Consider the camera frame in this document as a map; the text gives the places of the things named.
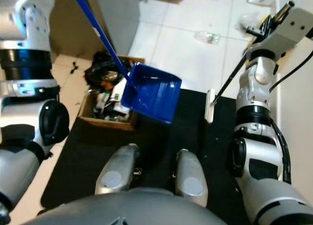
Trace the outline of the brown cardboard rubbish box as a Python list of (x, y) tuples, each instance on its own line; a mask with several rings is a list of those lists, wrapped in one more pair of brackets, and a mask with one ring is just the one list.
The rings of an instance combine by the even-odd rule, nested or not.
[(96, 127), (134, 131), (139, 114), (121, 104), (126, 82), (124, 77), (111, 91), (90, 89), (87, 84), (78, 117)]

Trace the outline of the silver right robot leg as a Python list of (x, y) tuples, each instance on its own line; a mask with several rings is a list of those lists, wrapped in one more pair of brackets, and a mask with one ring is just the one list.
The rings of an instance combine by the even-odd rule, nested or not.
[(208, 203), (208, 185), (201, 162), (187, 149), (177, 153), (175, 194), (201, 207), (206, 207)]

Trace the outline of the silver left robot leg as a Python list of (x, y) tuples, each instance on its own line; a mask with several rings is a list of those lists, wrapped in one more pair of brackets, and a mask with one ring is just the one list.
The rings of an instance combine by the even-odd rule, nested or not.
[(137, 158), (139, 158), (138, 145), (127, 144), (119, 147), (101, 170), (94, 193), (98, 195), (130, 189)]

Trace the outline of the black plastic rubbish bag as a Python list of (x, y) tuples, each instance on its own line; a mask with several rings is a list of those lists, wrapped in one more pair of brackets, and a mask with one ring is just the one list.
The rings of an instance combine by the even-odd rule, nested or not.
[(123, 78), (116, 62), (105, 51), (94, 53), (91, 66), (84, 72), (84, 79), (90, 89), (111, 91)]

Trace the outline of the clear crushed plastic bottle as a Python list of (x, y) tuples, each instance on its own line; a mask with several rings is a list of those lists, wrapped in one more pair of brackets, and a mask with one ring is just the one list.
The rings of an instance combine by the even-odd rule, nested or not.
[(212, 45), (217, 45), (219, 44), (221, 40), (221, 36), (210, 33), (208, 31), (197, 31), (194, 34), (194, 38), (198, 40), (199, 42), (206, 43), (206, 44), (212, 44)]

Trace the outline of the black-handled broom with white head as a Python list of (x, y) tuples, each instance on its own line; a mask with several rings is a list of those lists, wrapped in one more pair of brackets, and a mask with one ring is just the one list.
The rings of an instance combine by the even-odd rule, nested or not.
[[(295, 3), (293, 0), (289, 0), (288, 3), (286, 3), (280, 10), (275, 14), (275, 16), (280, 17), (283, 21), (284, 17), (289, 14), (289, 10), (295, 6)], [(206, 93), (206, 103), (205, 103), (205, 121), (208, 124), (212, 124), (213, 122), (213, 116), (214, 116), (214, 109), (215, 106), (218, 102), (219, 97), (221, 96), (222, 93), (227, 89), (229, 86), (230, 82), (232, 82), (233, 77), (237, 75), (239, 70), (241, 70), (241, 67), (245, 64), (247, 60), (246, 57), (246, 51), (244, 51), (244, 55), (241, 58), (241, 60), (237, 63), (237, 66), (233, 69), (231, 74), (228, 76), (226, 81), (224, 82), (223, 86), (221, 89), (216, 92), (214, 89), (210, 89)]]

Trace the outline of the grey robot torso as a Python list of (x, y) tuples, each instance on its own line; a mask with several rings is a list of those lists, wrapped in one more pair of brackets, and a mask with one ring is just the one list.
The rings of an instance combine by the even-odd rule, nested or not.
[(209, 209), (159, 188), (92, 195), (22, 225), (229, 225)]

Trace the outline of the crumpled clear plastic bag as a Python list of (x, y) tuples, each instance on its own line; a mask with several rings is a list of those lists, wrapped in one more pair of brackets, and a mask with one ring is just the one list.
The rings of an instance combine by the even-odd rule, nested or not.
[(242, 13), (237, 18), (236, 28), (241, 32), (245, 32), (249, 27), (259, 28), (264, 19), (265, 16), (259, 12)]

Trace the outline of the black floor mat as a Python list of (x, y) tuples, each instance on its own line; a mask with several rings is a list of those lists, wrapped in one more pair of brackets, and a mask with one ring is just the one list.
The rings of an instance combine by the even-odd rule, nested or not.
[(235, 100), (221, 98), (216, 118), (202, 137), (199, 126), (205, 95), (182, 90), (172, 124), (140, 115), (134, 131), (96, 127), (76, 119), (45, 188), (41, 202), (45, 211), (84, 197), (96, 195), (95, 184), (114, 152), (127, 144), (139, 146), (138, 165), (143, 169), (136, 188), (159, 188), (172, 192), (172, 172), (178, 151), (187, 149), (201, 161), (208, 183), (205, 207), (231, 225), (248, 225), (244, 210), (246, 189), (234, 174), (235, 141), (252, 149), (252, 138), (239, 131), (239, 112)]

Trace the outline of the blue long-handled dustpan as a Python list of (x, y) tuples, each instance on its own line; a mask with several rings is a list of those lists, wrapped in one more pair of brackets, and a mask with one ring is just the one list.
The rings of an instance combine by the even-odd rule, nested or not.
[(164, 124), (172, 124), (181, 91), (181, 78), (141, 62), (134, 63), (131, 70), (127, 71), (97, 22), (87, 0), (75, 1), (87, 17), (118, 70), (127, 80), (121, 104), (135, 113), (143, 114)]

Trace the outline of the silver robot leg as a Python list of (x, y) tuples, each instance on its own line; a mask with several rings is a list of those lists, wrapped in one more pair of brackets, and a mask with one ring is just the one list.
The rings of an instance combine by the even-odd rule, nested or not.
[(94, 193), (98, 195), (130, 189), (137, 158), (139, 158), (138, 145), (127, 144), (119, 147), (101, 170)]
[(187, 149), (177, 153), (175, 194), (201, 207), (206, 207), (208, 203), (208, 185), (201, 162)]

